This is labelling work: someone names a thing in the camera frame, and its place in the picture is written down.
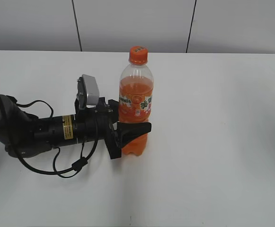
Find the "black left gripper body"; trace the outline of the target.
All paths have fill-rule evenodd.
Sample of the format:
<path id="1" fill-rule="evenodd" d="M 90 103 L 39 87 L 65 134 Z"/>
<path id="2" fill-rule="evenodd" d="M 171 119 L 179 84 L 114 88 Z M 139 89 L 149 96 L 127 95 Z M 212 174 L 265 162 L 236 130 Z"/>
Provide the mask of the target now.
<path id="1" fill-rule="evenodd" d="M 117 133 L 113 128 L 110 108 L 104 97 L 99 98 L 94 107 L 79 109 L 78 100 L 75 101 L 74 136 L 78 143 L 104 140 L 111 159 L 122 156 L 121 148 L 117 141 Z"/>

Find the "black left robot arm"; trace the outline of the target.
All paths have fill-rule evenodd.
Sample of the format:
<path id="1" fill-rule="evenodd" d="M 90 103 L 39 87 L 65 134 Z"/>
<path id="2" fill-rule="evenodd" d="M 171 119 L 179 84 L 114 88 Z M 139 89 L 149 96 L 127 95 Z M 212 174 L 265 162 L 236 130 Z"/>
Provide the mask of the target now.
<path id="1" fill-rule="evenodd" d="M 78 92 L 75 114 L 39 118 L 22 111 L 12 96 L 0 96 L 7 115 L 16 149 L 22 157 L 30 158 L 83 142 L 104 140 L 111 159 L 122 156 L 122 148 L 134 139 L 151 131 L 151 123 L 121 123 L 118 121 L 118 102 L 98 94 Z"/>

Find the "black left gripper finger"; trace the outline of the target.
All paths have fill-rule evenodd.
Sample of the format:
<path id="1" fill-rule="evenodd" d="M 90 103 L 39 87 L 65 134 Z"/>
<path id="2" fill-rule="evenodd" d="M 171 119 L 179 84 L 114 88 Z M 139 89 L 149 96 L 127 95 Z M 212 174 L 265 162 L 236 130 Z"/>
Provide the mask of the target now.
<path id="1" fill-rule="evenodd" d="M 120 148 L 124 148 L 127 144 L 136 138 L 151 132 L 151 123 L 117 123 L 117 138 Z"/>
<path id="2" fill-rule="evenodd" d="M 112 123 L 118 122 L 119 121 L 119 113 L 118 113 L 119 102 L 113 99 L 109 99 L 108 105 L 111 110 L 110 116 L 111 116 Z"/>

